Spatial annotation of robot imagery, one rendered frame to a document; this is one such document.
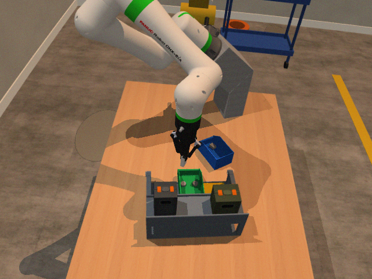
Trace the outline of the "blue bin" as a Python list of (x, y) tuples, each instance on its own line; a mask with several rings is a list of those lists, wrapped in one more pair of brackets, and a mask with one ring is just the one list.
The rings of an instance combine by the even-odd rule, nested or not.
[[(200, 142), (202, 142), (202, 144), (198, 150), (214, 170), (232, 163), (234, 152), (220, 136), (213, 135), (212, 137), (203, 139)], [(212, 149), (209, 146), (211, 143), (216, 145), (215, 149)]]

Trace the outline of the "black rectangular case with oval handle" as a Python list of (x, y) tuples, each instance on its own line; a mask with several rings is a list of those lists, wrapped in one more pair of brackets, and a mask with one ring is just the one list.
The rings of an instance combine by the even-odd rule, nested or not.
[(176, 215), (177, 198), (176, 181), (154, 182), (154, 216)]

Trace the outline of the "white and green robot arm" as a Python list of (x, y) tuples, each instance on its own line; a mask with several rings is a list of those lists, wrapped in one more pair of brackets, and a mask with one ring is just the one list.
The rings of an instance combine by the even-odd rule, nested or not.
[[(150, 37), (117, 19), (121, 11)], [(174, 91), (175, 126), (183, 133), (199, 129), (203, 106), (222, 80), (214, 62), (222, 48), (220, 30), (209, 17), (204, 26), (185, 11), (171, 18), (158, 0), (86, 0), (74, 24), (83, 37), (126, 51), (154, 69), (175, 60), (188, 75)]]

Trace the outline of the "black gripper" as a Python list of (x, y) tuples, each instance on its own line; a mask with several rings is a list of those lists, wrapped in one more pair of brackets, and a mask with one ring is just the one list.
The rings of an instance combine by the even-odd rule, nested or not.
[[(196, 132), (194, 132), (194, 133), (183, 133), (183, 132), (179, 132), (179, 130), (177, 129), (176, 132), (173, 131), (170, 134), (170, 136), (173, 139), (176, 152), (180, 153), (180, 155), (181, 155), (180, 156), (180, 159), (181, 159), (180, 166), (181, 167), (185, 166), (185, 164), (187, 163), (187, 159), (190, 158), (192, 156), (192, 154), (195, 152), (195, 150), (197, 148), (199, 148), (200, 145), (202, 144), (202, 142), (197, 140)], [(194, 147), (191, 150), (191, 152), (189, 152), (189, 148), (190, 148), (190, 145), (192, 143), (194, 143)]]

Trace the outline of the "grey shelf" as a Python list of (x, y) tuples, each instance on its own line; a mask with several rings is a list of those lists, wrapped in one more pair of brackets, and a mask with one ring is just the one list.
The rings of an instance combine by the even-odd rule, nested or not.
[[(146, 176), (146, 238), (194, 238), (241, 235), (249, 213), (242, 203), (238, 213), (212, 214), (210, 196), (215, 184), (236, 184), (233, 170), (227, 170), (226, 181), (204, 181), (204, 194), (179, 194), (177, 182), (176, 215), (154, 216), (151, 171)], [(192, 215), (199, 214), (199, 215)], [(234, 224), (237, 225), (235, 230)]]

